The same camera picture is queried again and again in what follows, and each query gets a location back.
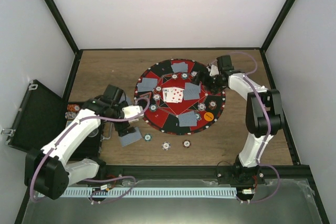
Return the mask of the blue backed card deck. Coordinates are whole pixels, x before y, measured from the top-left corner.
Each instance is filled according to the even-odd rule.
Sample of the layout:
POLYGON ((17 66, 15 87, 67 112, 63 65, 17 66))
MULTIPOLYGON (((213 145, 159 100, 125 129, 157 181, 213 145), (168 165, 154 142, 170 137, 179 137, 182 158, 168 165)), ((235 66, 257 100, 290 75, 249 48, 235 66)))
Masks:
POLYGON ((133 144, 139 141, 142 138, 142 134, 138 127, 135 127, 135 132, 129 133, 125 136, 119 137, 120 143, 122 147, 126 147, 130 144, 133 144))

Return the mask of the community card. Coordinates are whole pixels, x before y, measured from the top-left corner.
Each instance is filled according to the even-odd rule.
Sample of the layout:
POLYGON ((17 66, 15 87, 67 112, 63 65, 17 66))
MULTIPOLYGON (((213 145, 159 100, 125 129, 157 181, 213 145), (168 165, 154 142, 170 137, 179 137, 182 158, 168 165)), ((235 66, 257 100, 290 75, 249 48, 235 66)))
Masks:
POLYGON ((183 90, 183 99, 188 100, 198 100, 200 98, 201 85, 192 84, 190 82, 185 84, 183 90))

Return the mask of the green blue 50 chip stack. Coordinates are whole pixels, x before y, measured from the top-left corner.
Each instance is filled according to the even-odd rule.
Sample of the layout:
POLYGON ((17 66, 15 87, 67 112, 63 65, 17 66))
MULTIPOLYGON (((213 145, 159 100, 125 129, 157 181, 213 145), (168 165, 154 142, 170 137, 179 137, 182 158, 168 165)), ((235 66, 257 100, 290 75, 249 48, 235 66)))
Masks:
POLYGON ((152 135, 151 134, 146 134, 143 138, 144 138, 145 141, 148 142, 148 141, 151 141, 152 135))

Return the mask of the orange dealer button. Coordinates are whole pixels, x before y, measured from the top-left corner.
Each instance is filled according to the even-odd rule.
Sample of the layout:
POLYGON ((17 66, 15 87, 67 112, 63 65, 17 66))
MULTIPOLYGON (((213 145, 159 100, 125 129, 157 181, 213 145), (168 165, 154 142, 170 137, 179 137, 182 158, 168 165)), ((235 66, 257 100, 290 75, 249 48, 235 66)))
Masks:
POLYGON ((204 120, 206 120, 207 122, 211 122, 214 119, 214 115, 211 112, 206 112, 204 114, 204 120))

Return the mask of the dealt card top seat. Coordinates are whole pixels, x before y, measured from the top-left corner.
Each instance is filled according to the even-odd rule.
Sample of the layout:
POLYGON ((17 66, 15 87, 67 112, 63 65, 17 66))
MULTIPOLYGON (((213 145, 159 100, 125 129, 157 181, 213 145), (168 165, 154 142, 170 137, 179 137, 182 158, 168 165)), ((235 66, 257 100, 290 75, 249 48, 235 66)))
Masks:
POLYGON ((171 65, 174 73, 176 72, 188 72, 188 64, 185 62, 174 63, 171 65))

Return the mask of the dealt card seat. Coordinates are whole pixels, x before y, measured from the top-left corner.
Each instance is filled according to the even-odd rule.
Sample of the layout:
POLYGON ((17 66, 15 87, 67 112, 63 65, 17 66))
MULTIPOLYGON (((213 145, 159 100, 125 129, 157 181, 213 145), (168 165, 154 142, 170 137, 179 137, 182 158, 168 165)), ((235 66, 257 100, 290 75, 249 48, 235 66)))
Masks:
POLYGON ((176 72, 188 72, 188 64, 185 62, 174 63, 171 65, 174 73, 176 72))
POLYGON ((194 127, 197 126, 197 116, 194 111, 186 112, 178 116, 179 127, 194 127))
POLYGON ((157 86, 158 79, 156 78, 143 78, 136 87, 138 92, 153 91, 157 86))

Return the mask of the dealt card bottom seat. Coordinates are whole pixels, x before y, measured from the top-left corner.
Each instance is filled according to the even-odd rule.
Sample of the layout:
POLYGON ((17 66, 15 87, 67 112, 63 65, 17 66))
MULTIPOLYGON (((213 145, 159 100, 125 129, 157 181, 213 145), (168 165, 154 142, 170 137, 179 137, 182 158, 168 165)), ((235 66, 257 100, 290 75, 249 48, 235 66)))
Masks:
POLYGON ((186 112, 178 116, 179 127, 194 127, 197 126, 197 116, 194 111, 186 112))

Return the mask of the orange blue 10 chip stack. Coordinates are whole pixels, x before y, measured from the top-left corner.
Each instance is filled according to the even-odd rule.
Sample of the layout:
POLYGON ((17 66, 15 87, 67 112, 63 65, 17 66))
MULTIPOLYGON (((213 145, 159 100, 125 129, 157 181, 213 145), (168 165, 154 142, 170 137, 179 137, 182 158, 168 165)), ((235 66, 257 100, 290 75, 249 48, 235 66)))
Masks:
POLYGON ((162 149, 167 151, 171 148, 171 144, 169 142, 162 143, 162 149))

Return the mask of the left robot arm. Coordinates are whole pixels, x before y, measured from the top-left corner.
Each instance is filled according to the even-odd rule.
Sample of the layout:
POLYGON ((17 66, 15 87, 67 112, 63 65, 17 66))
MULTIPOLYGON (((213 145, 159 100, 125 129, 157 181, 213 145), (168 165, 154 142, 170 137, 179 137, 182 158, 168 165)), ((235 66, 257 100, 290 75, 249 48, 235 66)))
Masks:
POLYGON ((69 159, 103 121, 128 123, 142 116, 143 112, 138 103, 128 105, 102 95, 86 101, 73 121, 54 140, 27 153, 24 183, 31 201, 41 201, 39 194, 58 199, 68 186, 78 182, 102 184, 107 178, 103 161, 84 158, 70 164, 69 159))

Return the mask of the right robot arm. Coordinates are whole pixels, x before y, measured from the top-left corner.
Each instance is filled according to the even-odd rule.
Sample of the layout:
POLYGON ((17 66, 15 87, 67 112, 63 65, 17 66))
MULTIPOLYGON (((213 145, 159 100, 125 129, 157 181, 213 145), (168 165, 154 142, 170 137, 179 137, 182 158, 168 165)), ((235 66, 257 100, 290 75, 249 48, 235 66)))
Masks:
POLYGON ((199 71, 192 83, 201 83, 209 91, 229 88, 246 100, 245 124, 248 136, 236 158, 238 167, 233 170, 233 177, 238 183, 248 182, 252 177, 251 169, 261 165, 261 156, 266 146, 284 126, 280 92, 255 83, 245 73, 232 71, 215 76, 199 71))

